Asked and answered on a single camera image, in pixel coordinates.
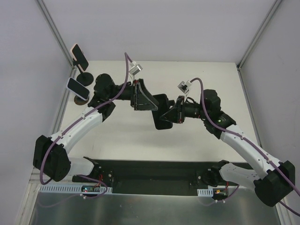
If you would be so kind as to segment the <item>black phone pink case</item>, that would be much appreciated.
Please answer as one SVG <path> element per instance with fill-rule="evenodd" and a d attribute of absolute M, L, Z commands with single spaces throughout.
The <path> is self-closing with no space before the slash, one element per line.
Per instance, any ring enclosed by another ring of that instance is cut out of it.
<path fill-rule="evenodd" d="M 84 56 L 81 48 L 79 47 L 79 45 L 74 44 L 70 49 L 70 53 L 72 55 L 72 58 L 76 61 L 76 64 L 79 66 L 79 68 L 82 71 L 86 71 L 86 69 L 89 66 L 89 63 L 86 57 Z"/>

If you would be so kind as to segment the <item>wooden base wedge phone stand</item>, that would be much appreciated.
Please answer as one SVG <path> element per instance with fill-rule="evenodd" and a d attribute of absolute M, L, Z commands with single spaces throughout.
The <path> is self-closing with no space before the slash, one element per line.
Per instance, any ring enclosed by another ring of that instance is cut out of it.
<path fill-rule="evenodd" d="M 85 104 L 87 104 L 89 102 L 89 98 L 87 98 L 87 100 L 83 100 L 83 99 L 81 99 L 79 96 L 75 96 L 74 97 L 74 103 L 76 104 L 76 105 L 85 105 Z"/>

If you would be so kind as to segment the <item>black phone dark case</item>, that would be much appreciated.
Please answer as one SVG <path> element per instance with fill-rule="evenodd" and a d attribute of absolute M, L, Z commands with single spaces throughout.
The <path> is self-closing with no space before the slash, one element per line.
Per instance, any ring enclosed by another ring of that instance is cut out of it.
<path fill-rule="evenodd" d="M 173 127 L 173 124 L 168 121 L 162 121 L 159 119 L 159 117 L 168 111 L 168 97 L 166 94 L 157 94 L 154 95 L 155 99 L 159 102 L 158 110 L 152 111 L 152 117 L 154 120 L 154 125 L 157 130 L 165 130 L 165 129 L 171 129 Z"/>

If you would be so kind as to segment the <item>black phone lilac case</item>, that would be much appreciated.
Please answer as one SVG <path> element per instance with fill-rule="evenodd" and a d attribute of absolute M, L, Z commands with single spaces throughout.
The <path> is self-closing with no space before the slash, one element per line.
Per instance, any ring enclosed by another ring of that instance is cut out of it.
<path fill-rule="evenodd" d="M 68 79 L 66 88 L 82 100 L 87 100 L 90 96 L 90 91 L 72 77 Z"/>

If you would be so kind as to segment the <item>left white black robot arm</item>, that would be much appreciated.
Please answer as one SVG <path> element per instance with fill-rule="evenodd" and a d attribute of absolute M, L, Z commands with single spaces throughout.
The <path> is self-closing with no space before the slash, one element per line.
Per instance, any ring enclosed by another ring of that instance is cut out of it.
<path fill-rule="evenodd" d="M 115 109 L 114 100 L 128 100 L 136 111 L 156 111 L 159 102 L 146 89 L 143 79 L 116 85 L 108 74 L 96 78 L 94 96 L 87 108 L 66 128 L 36 140 L 33 166 L 40 175 L 61 181 L 68 175 L 82 175 L 88 182 L 99 177 L 96 164 L 88 157 L 71 158 L 68 154 L 91 129 L 102 124 Z"/>

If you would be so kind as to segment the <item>black clamp phone stand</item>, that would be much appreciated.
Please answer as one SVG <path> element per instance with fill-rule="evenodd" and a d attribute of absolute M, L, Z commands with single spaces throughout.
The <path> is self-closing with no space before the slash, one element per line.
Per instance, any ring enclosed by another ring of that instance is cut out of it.
<path fill-rule="evenodd" d="M 77 76 L 76 80 L 82 84 L 83 86 L 87 87 L 91 85 L 94 81 L 94 77 L 89 72 L 83 72 L 82 69 L 79 66 L 79 63 L 76 60 L 73 60 L 73 66 L 77 67 L 80 74 Z"/>

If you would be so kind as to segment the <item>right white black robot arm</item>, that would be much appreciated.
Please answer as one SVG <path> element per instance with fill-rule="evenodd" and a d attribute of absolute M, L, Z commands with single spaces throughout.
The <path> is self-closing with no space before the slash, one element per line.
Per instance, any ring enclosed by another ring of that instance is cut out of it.
<path fill-rule="evenodd" d="M 236 183 L 253 190 L 270 207 L 292 191 L 299 192 L 294 165 L 290 161 L 282 162 L 249 140 L 236 121 L 221 110 L 221 100 L 215 90 L 204 90 L 200 103 L 184 96 L 169 100 L 161 94 L 156 98 L 159 107 L 153 118 L 157 129 L 170 129 L 173 124 L 182 124 L 185 118 L 201 119 L 209 133 L 233 148 L 251 167 L 245 169 L 221 160 L 201 175 L 206 185 Z"/>

